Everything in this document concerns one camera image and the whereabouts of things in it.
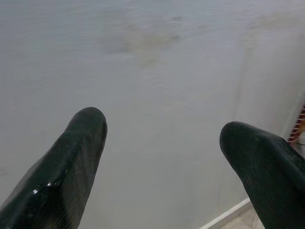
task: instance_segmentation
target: baseboard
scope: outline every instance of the baseboard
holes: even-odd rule
[[[232,221],[234,218],[241,215],[242,213],[244,213],[251,207],[252,207],[251,201],[249,198],[247,198],[244,201],[240,202],[239,204],[235,205],[233,208],[231,208],[228,211],[226,211],[225,213],[223,213],[222,215],[213,219],[211,222],[204,225],[200,229],[219,229],[223,225]]]

